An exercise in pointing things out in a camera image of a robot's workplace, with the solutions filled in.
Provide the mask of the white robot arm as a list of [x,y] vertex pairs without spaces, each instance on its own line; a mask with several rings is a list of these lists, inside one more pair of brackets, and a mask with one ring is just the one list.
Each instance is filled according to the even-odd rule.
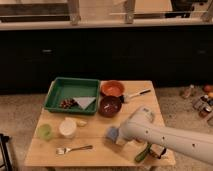
[[213,135],[155,125],[154,119],[151,110],[139,107],[120,124],[115,142],[145,140],[213,165]]

